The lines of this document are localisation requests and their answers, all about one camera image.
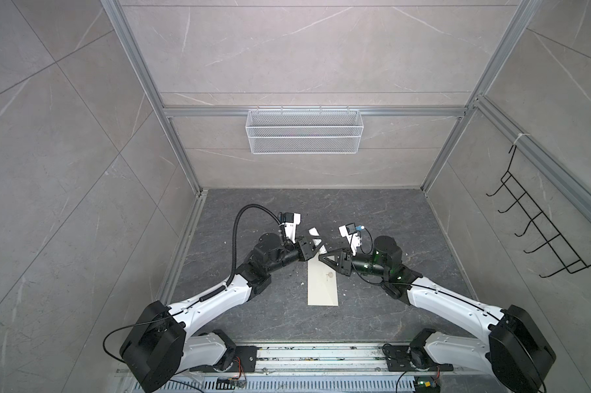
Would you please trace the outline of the white paper envelope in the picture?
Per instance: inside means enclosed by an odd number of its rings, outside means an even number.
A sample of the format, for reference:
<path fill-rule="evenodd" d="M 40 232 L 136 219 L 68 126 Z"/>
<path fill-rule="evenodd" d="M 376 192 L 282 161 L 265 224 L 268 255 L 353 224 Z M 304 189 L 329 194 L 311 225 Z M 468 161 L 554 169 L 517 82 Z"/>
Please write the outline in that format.
<path fill-rule="evenodd" d="M 339 306 L 336 272 L 321 262 L 319 255 L 307 262 L 309 306 Z"/>

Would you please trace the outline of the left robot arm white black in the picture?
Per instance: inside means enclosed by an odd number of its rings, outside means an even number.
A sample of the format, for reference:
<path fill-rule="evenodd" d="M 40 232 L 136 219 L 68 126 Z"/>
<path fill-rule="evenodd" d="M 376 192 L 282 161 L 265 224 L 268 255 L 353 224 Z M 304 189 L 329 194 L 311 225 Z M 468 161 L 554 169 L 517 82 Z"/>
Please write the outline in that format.
<path fill-rule="evenodd" d="M 120 347 L 120 358 L 146 392 L 154 392 L 174 375 L 198 367 L 227 369 L 236 346 L 222 331 L 199 330 L 226 311 L 264 291 L 271 274 L 294 262 L 316 257 L 324 241 L 316 229 L 294 239 L 264 234 L 234 276 L 185 301 L 149 304 Z"/>

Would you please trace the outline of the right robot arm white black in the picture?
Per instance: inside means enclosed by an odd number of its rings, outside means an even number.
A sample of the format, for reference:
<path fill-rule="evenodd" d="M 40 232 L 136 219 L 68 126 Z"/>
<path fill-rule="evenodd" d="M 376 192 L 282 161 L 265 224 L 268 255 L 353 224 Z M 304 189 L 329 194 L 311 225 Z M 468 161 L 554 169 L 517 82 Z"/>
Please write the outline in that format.
<path fill-rule="evenodd" d="M 320 238 L 314 244 L 321 262 L 336 272 L 379 277 L 377 286 L 388 296 L 468 332 L 468 337 L 453 337 L 425 330 L 415 339 L 416 368 L 459 365 L 493 375 L 511 392 L 546 390 L 544 380 L 557 355 L 525 309 L 490 306 L 434 283 L 404 264 L 402 249 L 389 236 L 376 237 L 369 254 L 355 245 L 328 250 Z"/>

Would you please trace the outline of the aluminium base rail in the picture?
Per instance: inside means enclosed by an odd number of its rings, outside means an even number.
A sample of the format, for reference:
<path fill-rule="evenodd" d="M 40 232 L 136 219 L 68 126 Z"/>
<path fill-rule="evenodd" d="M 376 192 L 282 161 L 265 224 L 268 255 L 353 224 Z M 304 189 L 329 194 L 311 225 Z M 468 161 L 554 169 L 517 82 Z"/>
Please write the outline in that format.
<path fill-rule="evenodd" d="M 502 379 L 513 373 L 513 358 L 504 348 L 495 349 L 477 340 L 433 332 L 430 337 L 410 343 L 390 343 L 423 347 L 438 364 L 453 365 L 452 372 L 390 372 L 380 343 L 262 343 L 235 346 L 259 347 L 254 373 L 403 373 L 405 375 L 468 372 Z M 224 372 L 220 368 L 198 367 L 185 372 Z"/>

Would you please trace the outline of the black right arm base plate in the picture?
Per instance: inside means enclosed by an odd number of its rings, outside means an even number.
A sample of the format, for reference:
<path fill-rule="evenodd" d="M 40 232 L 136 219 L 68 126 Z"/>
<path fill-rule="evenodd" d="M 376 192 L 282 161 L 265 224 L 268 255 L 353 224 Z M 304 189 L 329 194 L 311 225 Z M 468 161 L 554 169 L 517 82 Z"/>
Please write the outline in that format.
<path fill-rule="evenodd" d="M 453 365 L 436 363 L 423 349 L 409 345 L 382 346 L 382 353 L 390 372 L 452 372 Z"/>

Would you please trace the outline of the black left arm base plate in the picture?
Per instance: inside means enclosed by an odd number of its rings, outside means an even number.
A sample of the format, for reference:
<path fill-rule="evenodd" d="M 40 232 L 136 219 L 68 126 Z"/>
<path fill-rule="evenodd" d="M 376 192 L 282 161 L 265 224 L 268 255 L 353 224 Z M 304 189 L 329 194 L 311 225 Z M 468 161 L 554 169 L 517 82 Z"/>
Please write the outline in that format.
<path fill-rule="evenodd" d="M 224 354 L 221 370 L 229 373 L 254 373 L 258 359 L 259 347 L 237 346 L 235 349 L 228 349 Z"/>

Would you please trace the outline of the aluminium frame back rail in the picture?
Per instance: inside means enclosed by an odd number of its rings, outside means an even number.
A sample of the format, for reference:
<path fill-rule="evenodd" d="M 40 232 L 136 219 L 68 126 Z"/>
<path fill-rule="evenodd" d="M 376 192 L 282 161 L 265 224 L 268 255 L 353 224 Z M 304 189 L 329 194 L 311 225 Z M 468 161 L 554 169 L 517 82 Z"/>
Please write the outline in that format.
<path fill-rule="evenodd" d="M 272 112 L 331 112 L 358 111 L 362 116 L 453 116 L 463 117 L 465 106 L 171 106 L 164 108 L 167 117 L 247 116 L 250 111 Z"/>

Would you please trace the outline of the aluminium frame rail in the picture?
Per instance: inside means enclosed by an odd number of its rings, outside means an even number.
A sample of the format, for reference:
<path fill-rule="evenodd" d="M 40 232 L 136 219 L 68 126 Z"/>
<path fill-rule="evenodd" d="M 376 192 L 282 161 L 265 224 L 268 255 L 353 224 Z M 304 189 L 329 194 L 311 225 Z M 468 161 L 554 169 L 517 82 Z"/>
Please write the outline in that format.
<path fill-rule="evenodd" d="M 331 112 L 358 111 L 362 116 L 453 116 L 463 117 L 465 106 L 171 106 L 164 108 L 167 117 L 247 116 L 250 111 L 272 112 Z"/>
<path fill-rule="evenodd" d="M 591 223 L 591 190 L 531 134 L 485 96 L 475 107 L 497 128 L 544 177 Z"/>

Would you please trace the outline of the aluminium frame right rail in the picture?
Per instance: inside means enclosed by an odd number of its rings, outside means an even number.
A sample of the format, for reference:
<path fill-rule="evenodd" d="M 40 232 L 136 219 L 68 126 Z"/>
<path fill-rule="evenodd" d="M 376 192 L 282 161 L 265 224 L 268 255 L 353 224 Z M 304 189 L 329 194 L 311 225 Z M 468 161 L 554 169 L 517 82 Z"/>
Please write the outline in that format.
<path fill-rule="evenodd" d="M 591 190 L 531 134 L 485 96 L 475 107 L 497 128 L 544 177 L 591 223 Z"/>

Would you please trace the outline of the aluminium frame left post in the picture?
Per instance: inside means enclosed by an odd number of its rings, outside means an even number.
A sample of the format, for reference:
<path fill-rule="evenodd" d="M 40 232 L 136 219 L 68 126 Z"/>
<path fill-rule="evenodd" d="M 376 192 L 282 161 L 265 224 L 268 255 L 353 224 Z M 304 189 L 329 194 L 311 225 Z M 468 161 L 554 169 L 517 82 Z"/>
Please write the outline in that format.
<path fill-rule="evenodd" d="M 178 133 L 174 129 L 169 117 L 164 113 L 164 103 L 162 102 L 161 96 L 157 91 L 146 62 L 143 59 L 135 37 L 133 36 L 122 6 L 115 0 L 102 0 L 102 6 L 120 40 L 120 44 L 128 57 L 131 67 L 138 77 L 143 92 L 146 94 L 146 98 L 152 106 L 156 119 L 158 119 L 158 122 L 164 130 L 165 136 L 169 140 L 193 193 L 196 196 L 200 196 L 202 188 L 193 171 Z"/>

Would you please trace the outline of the aluminium frame post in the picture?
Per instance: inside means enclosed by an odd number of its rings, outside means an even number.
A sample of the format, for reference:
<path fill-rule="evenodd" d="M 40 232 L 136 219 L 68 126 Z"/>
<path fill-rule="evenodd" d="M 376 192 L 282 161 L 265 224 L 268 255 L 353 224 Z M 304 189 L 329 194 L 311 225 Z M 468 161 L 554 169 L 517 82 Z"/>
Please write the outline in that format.
<path fill-rule="evenodd" d="M 143 92 L 146 94 L 146 98 L 152 106 L 156 119 L 158 119 L 158 122 L 164 130 L 165 136 L 169 140 L 193 193 L 196 196 L 200 196 L 202 188 L 193 171 L 178 133 L 174 129 L 169 117 L 164 113 L 164 103 L 162 102 L 161 96 L 157 91 L 146 62 L 143 59 L 135 37 L 133 36 L 122 6 L 115 0 L 102 0 L 102 6 L 120 40 L 120 44 L 128 57 L 131 67 L 138 77 Z"/>
<path fill-rule="evenodd" d="M 443 170 L 444 165 L 449 159 L 455 146 L 461 139 L 469 121 L 474 116 L 479 99 L 487 94 L 491 85 L 495 82 L 505 62 L 508 60 L 519 39 L 522 37 L 524 30 L 528 27 L 533 16 L 540 8 L 541 3 L 541 0 L 525 0 L 519 2 L 494 54 L 487 63 L 476 87 L 472 90 L 462 116 L 459 116 L 455 122 L 454 127 L 451 129 L 449 136 L 444 142 L 443 147 L 438 153 L 436 160 L 421 185 L 421 190 L 424 193 L 428 193 L 436 182 L 438 175 L 441 173 L 441 170 Z"/>

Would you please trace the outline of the aluminium frame right post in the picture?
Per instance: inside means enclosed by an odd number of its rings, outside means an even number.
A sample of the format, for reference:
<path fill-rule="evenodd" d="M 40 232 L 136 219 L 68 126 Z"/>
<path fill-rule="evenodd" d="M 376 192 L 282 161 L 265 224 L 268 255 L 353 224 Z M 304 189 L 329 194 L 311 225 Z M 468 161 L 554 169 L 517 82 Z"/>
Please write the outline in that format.
<path fill-rule="evenodd" d="M 487 94 L 491 85 L 495 82 L 505 62 L 508 60 L 519 39 L 522 37 L 524 30 L 528 27 L 533 16 L 540 8 L 541 3 L 541 0 L 525 0 L 519 2 L 494 54 L 487 63 L 476 87 L 472 90 L 462 116 L 459 116 L 455 122 L 454 127 L 451 129 L 449 136 L 444 142 L 443 147 L 438 153 L 436 160 L 421 185 L 421 190 L 424 193 L 428 193 L 436 182 L 438 175 L 441 173 L 441 170 L 443 170 L 444 165 L 449 159 L 455 146 L 461 139 L 469 121 L 474 116 L 479 99 Z"/>

